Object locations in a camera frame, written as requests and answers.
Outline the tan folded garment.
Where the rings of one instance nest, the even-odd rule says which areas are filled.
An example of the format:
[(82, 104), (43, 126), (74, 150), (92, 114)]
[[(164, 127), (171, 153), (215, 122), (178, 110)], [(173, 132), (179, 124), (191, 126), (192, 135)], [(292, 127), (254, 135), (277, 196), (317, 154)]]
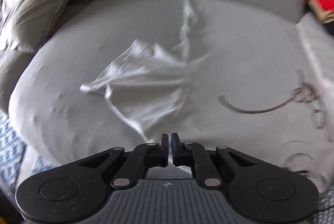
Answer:
[(317, 0), (308, 0), (308, 6), (321, 24), (333, 22), (333, 10), (323, 9)]

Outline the blue white patterned rug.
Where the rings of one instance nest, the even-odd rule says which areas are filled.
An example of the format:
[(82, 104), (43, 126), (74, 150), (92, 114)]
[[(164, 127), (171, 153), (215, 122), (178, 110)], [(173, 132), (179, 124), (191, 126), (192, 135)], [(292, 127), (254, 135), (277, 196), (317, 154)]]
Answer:
[(1, 113), (1, 178), (12, 193), (28, 177), (55, 168), (15, 132), (6, 114)]

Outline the light grey garment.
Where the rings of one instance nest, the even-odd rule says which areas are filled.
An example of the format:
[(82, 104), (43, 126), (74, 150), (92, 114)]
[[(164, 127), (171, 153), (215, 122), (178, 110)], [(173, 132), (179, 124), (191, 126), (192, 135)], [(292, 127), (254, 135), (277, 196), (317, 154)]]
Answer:
[(135, 40), (83, 93), (145, 140), (177, 132), (333, 184), (333, 132), (294, 24), (221, 0), (183, 0), (180, 43)]

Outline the grey sofa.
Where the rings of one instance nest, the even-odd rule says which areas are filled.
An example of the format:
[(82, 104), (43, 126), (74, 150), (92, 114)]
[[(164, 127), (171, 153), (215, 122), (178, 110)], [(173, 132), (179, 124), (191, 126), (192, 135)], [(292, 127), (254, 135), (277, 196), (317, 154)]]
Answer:
[[(324, 96), (331, 125), (331, 100), (310, 62), (303, 24), (311, 20), (307, 0), (221, 0), (253, 8), (294, 24)], [(145, 140), (111, 110), (103, 96), (83, 93), (135, 40), (175, 47), (180, 43), (183, 0), (90, 0), (68, 3), (51, 37), (36, 52), (1, 52), (1, 110), (35, 151), (64, 165), (106, 149), (130, 151)]]

